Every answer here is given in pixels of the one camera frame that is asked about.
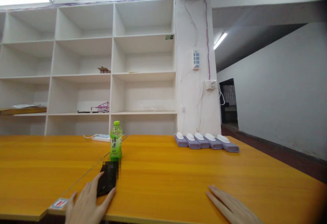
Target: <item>plastic bottle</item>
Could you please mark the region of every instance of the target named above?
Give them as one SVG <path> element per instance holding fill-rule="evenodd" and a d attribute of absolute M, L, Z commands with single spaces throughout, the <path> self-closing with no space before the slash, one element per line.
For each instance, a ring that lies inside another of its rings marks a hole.
<path fill-rule="evenodd" d="M 115 121 L 114 127 L 110 131 L 110 158 L 111 161 L 118 161 L 122 157 L 122 136 L 123 128 L 119 125 L 119 121 Z"/>

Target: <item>fluorescent light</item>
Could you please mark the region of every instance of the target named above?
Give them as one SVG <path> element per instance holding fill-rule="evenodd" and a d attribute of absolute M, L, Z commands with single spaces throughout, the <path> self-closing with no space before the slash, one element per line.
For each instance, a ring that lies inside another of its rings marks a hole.
<path fill-rule="evenodd" d="M 217 49 L 218 45 L 220 45 L 220 43 L 224 40 L 224 38 L 226 38 L 226 36 L 227 36 L 227 33 L 224 33 L 224 34 L 220 37 L 220 39 L 217 41 L 217 43 L 216 43 L 215 46 L 214 46 L 214 50 Z"/>
<path fill-rule="evenodd" d="M 16 4 L 49 3 L 51 0 L 0 0 L 0 6 Z"/>

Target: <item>wooden table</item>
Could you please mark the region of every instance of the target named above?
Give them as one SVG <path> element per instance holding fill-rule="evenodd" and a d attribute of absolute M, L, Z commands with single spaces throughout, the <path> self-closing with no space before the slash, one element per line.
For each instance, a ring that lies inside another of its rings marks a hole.
<path fill-rule="evenodd" d="M 240 153 L 179 148 L 173 136 L 130 135 L 123 142 L 117 192 L 107 220 L 132 223 L 228 223 L 205 195 L 215 184 L 264 223 L 315 223 L 326 185 L 234 139 Z M 64 197 L 80 192 L 90 170 Z M 102 203 L 104 197 L 97 199 Z M 50 211 L 64 214 L 64 211 Z"/>
<path fill-rule="evenodd" d="M 0 219 L 40 220 L 109 151 L 81 136 L 1 136 Z"/>

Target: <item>smartphone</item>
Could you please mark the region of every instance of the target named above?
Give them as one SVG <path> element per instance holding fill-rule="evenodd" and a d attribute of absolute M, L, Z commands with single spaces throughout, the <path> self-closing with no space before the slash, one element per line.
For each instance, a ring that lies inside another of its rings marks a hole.
<path fill-rule="evenodd" d="M 104 174 L 100 177 L 96 196 L 100 197 L 108 194 L 115 186 L 118 174 L 118 162 L 105 162 L 100 172 Z"/>

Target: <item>dark floor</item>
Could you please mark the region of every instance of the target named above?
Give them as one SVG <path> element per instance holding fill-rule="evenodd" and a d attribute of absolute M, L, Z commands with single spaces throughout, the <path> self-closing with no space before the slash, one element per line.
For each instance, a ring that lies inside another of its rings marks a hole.
<path fill-rule="evenodd" d="M 234 124 L 222 125 L 222 135 L 229 135 L 238 139 L 245 144 L 285 163 L 289 166 L 307 174 L 311 177 L 327 184 L 327 162 L 314 159 L 292 149 L 277 145 L 260 138 L 246 135 L 238 130 L 238 126 Z M 36 222 L 23 221 L 4 221 L 0 220 L 0 224 L 32 224 Z M 60 216 L 46 215 L 40 224 L 59 224 L 65 223 L 65 218 Z"/>

